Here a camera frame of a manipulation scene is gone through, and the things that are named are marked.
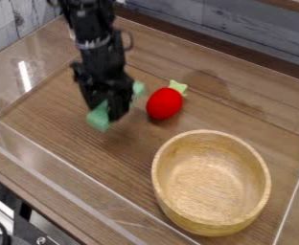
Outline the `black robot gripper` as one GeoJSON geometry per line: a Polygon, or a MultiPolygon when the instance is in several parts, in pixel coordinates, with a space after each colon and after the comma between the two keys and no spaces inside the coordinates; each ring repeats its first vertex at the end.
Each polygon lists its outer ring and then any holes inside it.
{"type": "Polygon", "coordinates": [[[134,98],[134,79],[126,73],[126,48],[122,41],[76,42],[82,61],[72,63],[75,80],[88,108],[108,101],[112,122],[128,113],[134,98]]]}

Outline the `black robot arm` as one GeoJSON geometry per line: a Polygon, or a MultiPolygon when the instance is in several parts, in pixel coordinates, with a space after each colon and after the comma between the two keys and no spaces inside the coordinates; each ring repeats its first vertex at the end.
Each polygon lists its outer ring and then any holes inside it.
{"type": "Polygon", "coordinates": [[[75,34],[75,46],[82,61],[71,67],[75,81],[91,109],[107,102],[111,122],[130,111],[135,80],[126,72],[123,31],[114,27],[115,0],[58,0],[68,27],[75,34]]]}

